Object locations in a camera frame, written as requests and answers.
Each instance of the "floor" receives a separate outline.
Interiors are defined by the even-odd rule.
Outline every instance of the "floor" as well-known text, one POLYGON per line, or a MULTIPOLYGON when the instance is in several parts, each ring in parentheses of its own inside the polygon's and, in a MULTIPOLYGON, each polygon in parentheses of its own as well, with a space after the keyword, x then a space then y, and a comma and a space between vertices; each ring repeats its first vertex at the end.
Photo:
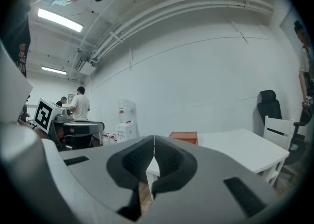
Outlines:
POLYGON ((278 185, 277 185, 277 192, 278 195, 281 196, 285 192, 289 191, 292 188, 295 188, 298 186, 300 181, 303 179, 303 176, 307 172, 307 167, 309 163, 309 156, 310 156, 310 150, 311 150, 311 143, 306 142, 306 151, 301 157, 299 161, 294 163, 293 165, 290 166, 285 166, 288 170, 292 171, 295 174, 295 177, 292 182, 288 181, 288 176, 280 173, 278 176, 278 185))
MULTIPOLYGON (((98 139, 95 139, 95 138, 92 139, 92 144, 94 147, 101 146, 99 144, 98 139)), ((282 196, 287 191, 296 187, 299 184, 299 182, 303 178, 303 175, 306 172, 310 149, 311 149, 311 145, 310 143, 307 142, 307 148, 302 158, 298 162, 294 163, 293 165, 285 166, 285 168, 295 173, 295 177, 292 182, 288 181, 288 177, 285 174, 280 173, 280 175, 278 176, 278 182, 277 182, 277 188, 276 188, 278 196, 282 196)), ((140 182, 138 186, 139 186, 138 189, 139 189, 139 197, 140 197, 140 203, 141 203, 141 211, 142 211, 142 214, 144 214, 150 208, 153 201, 151 198, 148 185, 140 182)))

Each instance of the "white t-shirt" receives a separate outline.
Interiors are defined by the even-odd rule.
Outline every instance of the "white t-shirt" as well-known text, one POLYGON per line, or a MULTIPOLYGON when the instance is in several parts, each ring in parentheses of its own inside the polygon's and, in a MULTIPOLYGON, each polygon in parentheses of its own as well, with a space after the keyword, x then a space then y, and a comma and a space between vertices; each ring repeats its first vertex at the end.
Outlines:
POLYGON ((308 48, 308 51, 303 47, 301 50, 301 59, 300 59, 300 71, 309 73, 310 71, 310 62, 309 57, 313 56, 313 51, 311 48, 308 48))
POLYGON ((75 107, 73 112, 74 120, 87 120, 87 111, 89 110, 89 100, 84 95, 76 95, 71 103, 71 107, 75 107))

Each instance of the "white chair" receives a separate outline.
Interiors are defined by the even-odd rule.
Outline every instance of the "white chair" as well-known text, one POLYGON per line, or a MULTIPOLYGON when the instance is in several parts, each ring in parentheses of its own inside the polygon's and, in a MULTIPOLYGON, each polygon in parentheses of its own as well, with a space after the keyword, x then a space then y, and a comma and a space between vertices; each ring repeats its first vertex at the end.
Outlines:
MULTIPOLYGON (((294 120, 291 119, 290 121, 281 120, 270 118, 268 116, 265 117, 265 128, 264 128, 264 139, 274 143, 277 146, 289 151, 290 142, 292 138, 292 130, 293 130, 293 122, 294 120)), ((273 166, 272 168, 263 172, 263 178, 272 186, 275 180, 278 177, 278 174, 284 164, 285 160, 281 160, 278 165, 273 166)))

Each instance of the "ceiling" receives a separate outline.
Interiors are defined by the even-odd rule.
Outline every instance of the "ceiling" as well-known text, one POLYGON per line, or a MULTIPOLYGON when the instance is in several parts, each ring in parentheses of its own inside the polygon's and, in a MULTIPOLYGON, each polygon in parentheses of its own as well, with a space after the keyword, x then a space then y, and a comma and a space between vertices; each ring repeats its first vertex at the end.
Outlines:
POLYGON ((243 5, 265 15, 270 15, 273 9, 272 0, 78 0, 67 6, 44 8, 82 24, 82 31, 76 32, 39 18, 38 3, 29 14, 31 45, 26 69, 55 76, 41 70, 41 66, 56 68, 68 73, 57 74, 59 77, 84 82, 87 76, 76 70, 79 62, 87 60, 97 66, 106 52, 119 45, 116 38, 132 36, 152 23, 190 11, 191 7, 197 10, 213 5, 243 5))

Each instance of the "black rubber pad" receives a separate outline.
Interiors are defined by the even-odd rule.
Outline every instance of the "black rubber pad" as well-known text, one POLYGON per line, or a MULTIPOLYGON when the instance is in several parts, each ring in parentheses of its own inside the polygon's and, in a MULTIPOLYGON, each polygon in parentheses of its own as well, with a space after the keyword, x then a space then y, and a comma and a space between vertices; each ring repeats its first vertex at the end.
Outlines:
POLYGON ((87 158, 85 156, 81 156, 81 157, 77 157, 77 158, 73 158, 73 159, 66 159, 66 160, 64 160, 64 163, 67 166, 70 166, 70 165, 74 165, 74 164, 77 164, 77 163, 84 162, 86 160, 89 160, 89 158, 87 158))
POLYGON ((155 136, 155 158, 160 177, 153 183, 154 198, 157 194, 180 190, 197 170, 197 161, 191 153, 160 136, 155 136))
POLYGON ((147 181, 146 169, 153 157, 154 136, 148 136, 113 154, 107 161, 107 171, 119 187, 135 190, 138 180, 147 181))
POLYGON ((239 178, 226 179, 224 183, 248 217, 252 217, 266 207, 239 178))

